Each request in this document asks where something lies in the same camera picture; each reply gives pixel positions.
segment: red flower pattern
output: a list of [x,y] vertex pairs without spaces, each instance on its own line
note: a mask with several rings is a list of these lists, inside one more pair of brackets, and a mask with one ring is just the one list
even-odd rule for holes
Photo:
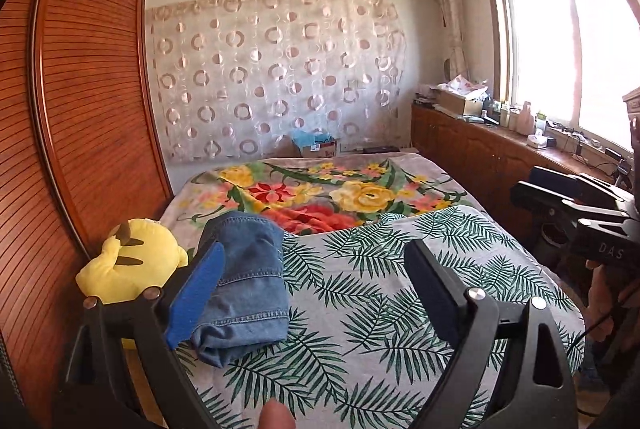
[[258,183],[255,184],[254,187],[249,187],[247,190],[256,200],[266,204],[284,203],[292,200],[294,197],[285,184],[270,185]]
[[330,206],[317,203],[309,203],[296,208],[268,208],[261,214],[275,221],[285,231],[294,234],[340,231],[358,225],[355,218],[339,214],[334,212]]

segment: denim fabric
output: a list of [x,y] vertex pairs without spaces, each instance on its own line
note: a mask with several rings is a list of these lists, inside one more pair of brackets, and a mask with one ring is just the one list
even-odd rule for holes
[[225,269],[191,334],[201,361],[223,367],[287,338],[283,235],[269,219],[244,212],[231,211],[207,221],[198,252],[216,241],[222,243]]

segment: bed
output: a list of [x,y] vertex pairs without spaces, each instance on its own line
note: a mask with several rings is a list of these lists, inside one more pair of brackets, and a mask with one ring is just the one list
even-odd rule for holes
[[[532,256],[437,165],[416,154],[273,158],[192,178],[161,222],[188,253],[206,221],[256,212],[286,232],[287,340],[224,369],[177,356],[225,429],[255,427],[262,404],[284,402],[303,428],[407,427],[452,350],[434,334],[402,266],[402,247],[425,241],[441,264],[493,297],[545,298],[565,347],[580,312]],[[465,419],[478,422],[497,378],[497,341]],[[582,345],[568,355],[572,371]]]

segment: window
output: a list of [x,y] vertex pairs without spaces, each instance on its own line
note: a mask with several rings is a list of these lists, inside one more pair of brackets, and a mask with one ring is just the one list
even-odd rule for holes
[[640,86],[640,28],[626,0],[508,0],[512,102],[631,151],[622,96]]
[[640,27],[626,0],[492,4],[504,97],[630,152],[622,96],[640,86]]

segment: yellow plush toy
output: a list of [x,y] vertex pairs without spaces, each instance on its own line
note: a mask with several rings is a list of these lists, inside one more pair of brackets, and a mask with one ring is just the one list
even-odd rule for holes
[[103,304],[130,301],[150,286],[163,286],[188,263],[168,228],[151,219],[129,219],[102,244],[102,252],[76,275],[86,296]]

